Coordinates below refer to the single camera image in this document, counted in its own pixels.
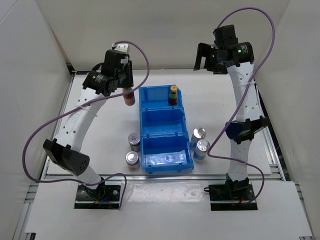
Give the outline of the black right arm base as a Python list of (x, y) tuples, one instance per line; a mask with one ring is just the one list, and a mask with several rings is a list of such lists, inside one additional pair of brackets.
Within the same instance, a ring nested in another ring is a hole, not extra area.
[(210, 184), (204, 192), (209, 194), (210, 210), (219, 211), (257, 211), (255, 193), (252, 184), (231, 196), (224, 184)]

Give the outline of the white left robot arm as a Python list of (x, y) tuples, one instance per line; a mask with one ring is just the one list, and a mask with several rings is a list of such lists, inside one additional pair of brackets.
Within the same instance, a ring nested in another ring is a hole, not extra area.
[(129, 60), (128, 44), (119, 44), (107, 50), (104, 62), (96, 65), (85, 78), (76, 107), (53, 140), (45, 140), (43, 148), (50, 160), (60, 168), (68, 171), (77, 180), (85, 183), (87, 194), (93, 200), (100, 200), (105, 188), (99, 182), (99, 176), (90, 167), (89, 156), (81, 153), (86, 133), (117, 88), (133, 86), (132, 63)]

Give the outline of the sauce bottle yellow cap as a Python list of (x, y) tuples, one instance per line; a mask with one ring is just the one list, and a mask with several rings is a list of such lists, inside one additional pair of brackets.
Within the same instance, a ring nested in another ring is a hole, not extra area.
[(123, 88), (123, 99), (127, 106), (132, 106), (135, 104), (135, 93), (132, 91), (133, 89), (131, 87)]
[(172, 85), (170, 87), (170, 93), (168, 97), (168, 105), (176, 106), (178, 104), (178, 87), (176, 85)]

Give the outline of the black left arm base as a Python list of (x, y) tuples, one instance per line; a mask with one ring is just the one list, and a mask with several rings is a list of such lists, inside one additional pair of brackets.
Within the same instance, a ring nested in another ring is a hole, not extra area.
[(97, 189), (78, 185), (74, 209), (117, 210), (120, 208), (121, 188), (119, 184), (98, 186)]

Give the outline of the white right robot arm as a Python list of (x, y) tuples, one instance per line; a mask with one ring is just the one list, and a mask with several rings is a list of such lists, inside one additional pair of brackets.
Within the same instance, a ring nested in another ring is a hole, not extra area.
[(199, 43), (194, 70), (228, 73), (235, 96), (237, 113), (232, 116), (224, 132), (230, 140), (230, 165), (226, 174), (224, 193), (230, 200), (238, 199), (249, 186), (248, 157), (255, 134), (269, 124), (259, 107), (253, 80), (254, 53), (249, 42), (225, 46)]

